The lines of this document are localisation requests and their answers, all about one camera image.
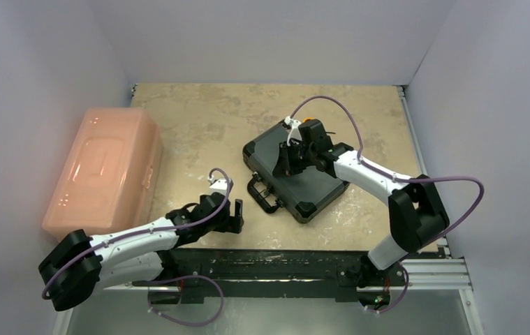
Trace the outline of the black poker set case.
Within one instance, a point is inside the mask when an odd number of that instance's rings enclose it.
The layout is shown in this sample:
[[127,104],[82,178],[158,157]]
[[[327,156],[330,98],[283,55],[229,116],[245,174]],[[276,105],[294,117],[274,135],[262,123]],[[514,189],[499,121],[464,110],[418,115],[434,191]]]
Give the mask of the black poker set case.
[[273,214],[283,207],[297,222],[308,223],[338,199],[349,183],[314,166],[297,175],[275,177],[279,145],[286,141],[287,134],[281,124],[276,124],[244,145],[243,161],[252,171],[246,189],[265,213]]

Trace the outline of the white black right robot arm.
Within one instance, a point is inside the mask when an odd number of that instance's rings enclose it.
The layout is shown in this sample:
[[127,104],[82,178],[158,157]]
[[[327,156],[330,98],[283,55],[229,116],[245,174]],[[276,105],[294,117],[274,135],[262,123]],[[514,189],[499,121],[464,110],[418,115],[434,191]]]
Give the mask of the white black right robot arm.
[[377,284],[388,267],[419,251],[450,225],[450,219],[429,177],[398,174],[363,158],[352,146],[333,143],[322,122],[281,121],[287,138],[279,143],[274,177],[290,177],[316,168],[373,195],[388,208],[390,231],[367,254],[360,268],[362,278]]

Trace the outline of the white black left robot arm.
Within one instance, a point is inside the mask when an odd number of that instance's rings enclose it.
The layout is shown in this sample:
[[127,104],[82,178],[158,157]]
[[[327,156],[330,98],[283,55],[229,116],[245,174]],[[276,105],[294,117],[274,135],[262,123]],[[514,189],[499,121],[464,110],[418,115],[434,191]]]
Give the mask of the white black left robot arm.
[[192,244],[209,232],[239,234],[242,211],[241,199],[215,192],[136,228],[100,235],[74,230],[38,266],[45,284],[42,298],[56,311],[66,311],[106,287],[152,280],[169,285],[177,267],[161,253]]

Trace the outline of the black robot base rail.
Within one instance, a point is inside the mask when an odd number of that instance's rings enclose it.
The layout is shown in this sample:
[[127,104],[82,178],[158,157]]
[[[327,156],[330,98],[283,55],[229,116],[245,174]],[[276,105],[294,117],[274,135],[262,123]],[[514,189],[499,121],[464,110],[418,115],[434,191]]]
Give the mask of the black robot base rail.
[[144,290],[155,304],[200,304],[207,297],[305,298],[383,308],[403,289],[464,290],[462,260],[421,253],[376,271],[362,251],[274,251],[176,248],[102,268],[71,291],[80,304],[95,293]]

